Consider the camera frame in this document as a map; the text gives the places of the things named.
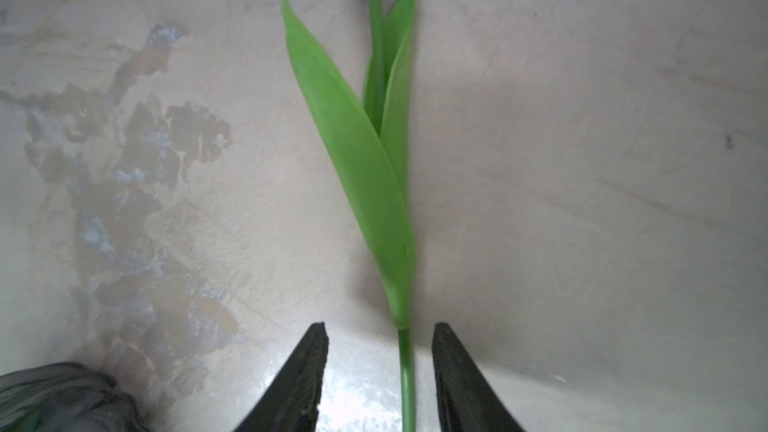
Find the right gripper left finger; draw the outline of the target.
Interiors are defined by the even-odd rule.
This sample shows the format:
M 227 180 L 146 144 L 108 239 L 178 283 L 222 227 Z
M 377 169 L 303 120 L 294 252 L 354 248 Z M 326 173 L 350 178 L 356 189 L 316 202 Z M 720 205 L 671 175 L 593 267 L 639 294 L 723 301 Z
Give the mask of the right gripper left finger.
M 314 432 L 328 347 L 325 324 L 312 323 L 235 431 Z

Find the dark red glass vase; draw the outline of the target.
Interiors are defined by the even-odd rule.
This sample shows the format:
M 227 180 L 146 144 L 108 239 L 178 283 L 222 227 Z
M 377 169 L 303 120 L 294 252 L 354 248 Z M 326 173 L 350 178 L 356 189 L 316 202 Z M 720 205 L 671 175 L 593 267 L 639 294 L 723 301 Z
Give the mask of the dark red glass vase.
M 1 377 L 3 431 L 146 431 L 135 399 L 117 380 L 79 362 Z

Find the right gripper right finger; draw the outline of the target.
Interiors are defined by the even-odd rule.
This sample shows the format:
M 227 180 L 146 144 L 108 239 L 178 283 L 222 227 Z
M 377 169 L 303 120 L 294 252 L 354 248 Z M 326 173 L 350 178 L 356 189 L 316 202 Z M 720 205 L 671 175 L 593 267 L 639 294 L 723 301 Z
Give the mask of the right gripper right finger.
M 446 322 L 435 325 L 432 358 L 443 432 L 524 432 Z

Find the blue tulip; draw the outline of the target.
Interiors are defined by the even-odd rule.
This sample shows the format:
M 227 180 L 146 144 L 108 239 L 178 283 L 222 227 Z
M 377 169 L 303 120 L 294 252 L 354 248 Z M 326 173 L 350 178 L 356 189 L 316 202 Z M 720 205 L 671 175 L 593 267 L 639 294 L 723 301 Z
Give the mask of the blue tulip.
M 325 49 L 281 0 L 296 81 L 365 242 L 398 330 L 402 428 L 416 428 L 411 292 L 417 262 L 407 209 L 407 140 L 416 0 L 368 0 L 372 56 L 356 96 Z

